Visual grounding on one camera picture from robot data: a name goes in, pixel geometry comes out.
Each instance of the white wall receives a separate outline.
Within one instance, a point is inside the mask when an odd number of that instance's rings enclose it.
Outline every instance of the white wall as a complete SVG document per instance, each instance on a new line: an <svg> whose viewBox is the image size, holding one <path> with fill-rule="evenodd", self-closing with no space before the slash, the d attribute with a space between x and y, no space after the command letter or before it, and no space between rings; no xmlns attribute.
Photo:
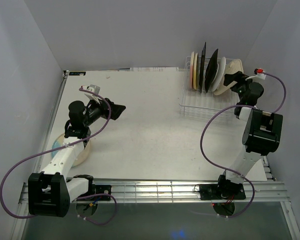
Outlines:
<svg viewBox="0 0 300 240"><path fill-rule="evenodd" d="M245 59L277 0L25 0L63 70L183 67L216 48Z"/></svg>
<svg viewBox="0 0 300 240"><path fill-rule="evenodd" d="M0 0L0 182L12 165L37 153L62 71L23 0ZM23 182L35 160L12 172L4 187L16 212ZM14 218L0 205L0 239L9 239Z"/></svg>
<svg viewBox="0 0 300 240"><path fill-rule="evenodd" d="M285 182L300 228L300 0L276 3L244 63L250 73L255 67L264 67L286 84L281 143L268 158L274 176ZM267 77L260 106L273 111L282 97L281 85Z"/></svg>

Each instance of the dish rack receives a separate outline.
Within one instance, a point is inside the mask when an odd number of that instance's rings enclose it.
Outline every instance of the dish rack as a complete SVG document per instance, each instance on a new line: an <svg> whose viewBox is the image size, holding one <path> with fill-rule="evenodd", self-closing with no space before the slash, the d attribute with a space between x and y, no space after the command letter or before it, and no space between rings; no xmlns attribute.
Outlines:
<svg viewBox="0 0 300 240"><path fill-rule="evenodd" d="M238 94L231 91L230 89L220 95L214 95L212 92L208 91L206 93L204 90L200 93L200 90L195 90L190 88L190 60L191 56L187 56L184 65L184 77L183 85L180 97L180 114L185 117L197 118L209 120L213 115L215 115L220 110L229 107L231 105L237 104L239 102ZM204 61L204 74L206 74L206 69L209 63L210 57L206 57ZM227 58L226 64L230 63L233 59ZM217 122L227 122L234 115L234 109L229 109L219 115L215 120Z"/></svg>

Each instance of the white tabletop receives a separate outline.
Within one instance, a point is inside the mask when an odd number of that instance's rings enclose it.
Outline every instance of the white tabletop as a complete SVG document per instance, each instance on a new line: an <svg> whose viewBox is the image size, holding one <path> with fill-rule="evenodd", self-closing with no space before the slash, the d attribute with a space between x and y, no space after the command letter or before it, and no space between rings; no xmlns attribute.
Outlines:
<svg viewBox="0 0 300 240"><path fill-rule="evenodd" d="M102 133L91 139L92 151L86 161L73 167L68 177L88 174L100 179L216 181L223 170L209 164L200 152L205 121L180 115L182 72L87 71L69 76L61 97L47 149L64 132L68 106L75 100L88 103L81 85L101 87L100 95L126 110L111 120ZM90 126L99 130L106 120ZM213 123L203 147L215 163L229 167L242 144L245 123ZM41 169L51 160L47 154ZM261 161L247 178L266 181Z"/></svg>

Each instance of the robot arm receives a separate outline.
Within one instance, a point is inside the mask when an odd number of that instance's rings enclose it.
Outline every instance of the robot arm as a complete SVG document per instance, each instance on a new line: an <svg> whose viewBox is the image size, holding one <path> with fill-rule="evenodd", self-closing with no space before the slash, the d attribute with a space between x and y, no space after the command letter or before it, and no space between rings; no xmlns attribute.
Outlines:
<svg viewBox="0 0 300 240"><path fill-rule="evenodd" d="M82 86L88 91L99 93L100 88L95 85ZM52 161L40 173L32 173L28 179L29 213L32 215L64 217L70 203L81 195L95 193L93 177L78 175L67 182L67 175L77 159L85 149L91 135L89 126L100 117L109 116L108 105L92 94L85 94L89 99L87 106L82 101L72 102L69 109L69 120L64 127L63 148L57 152ZM111 119L116 120L126 109L108 98L105 101L111 107Z"/></svg>
<svg viewBox="0 0 300 240"><path fill-rule="evenodd" d="M238 93L237 105L256 107L258 98L264 93L263 86L259 83L265 79L261 71L255 71L256 76L247 76L238 71L234 74L225 74L224 84L236 82L230 89ZM242 136L242 149L229 169L241 175L226 170L218 178L218 184L200 186L202 200L228 199L233 196L235 200L246 199L243 182L248 172L257 161L269 152L275 152L280 143L283 116L277 113L264 112L257 108L236 107L236 118L246 122Z"/></svg>
<svg viewBox="0 0 300 240"><path fill-rule="evenodd" d="M250 115L242 136L242 150L229 167L241 173L241 176L228 170L220 175L218 187L222 196L238 195L243 189L242 177L245 177L263 156L278 149L282 123L283 116L280 114L250 108Z"/></svg>

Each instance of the glass panel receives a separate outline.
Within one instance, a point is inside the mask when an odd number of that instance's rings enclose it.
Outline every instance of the glass panel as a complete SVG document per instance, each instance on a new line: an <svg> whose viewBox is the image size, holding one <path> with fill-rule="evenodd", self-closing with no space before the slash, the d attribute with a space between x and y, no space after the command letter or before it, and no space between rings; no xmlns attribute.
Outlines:
<svg viewBox="0 0 300 240"><path fill-rule="evenodd" d="M236 212L246 203L236 203ZM106 221L113 204L99 204L92 218ZM71 204L64 218L37 216L28 219L23 240L54 239L292 239L279 202L254 202L241 216L225 219L210 203L119 204L116 217L106 226L77 218Z"/></svg>

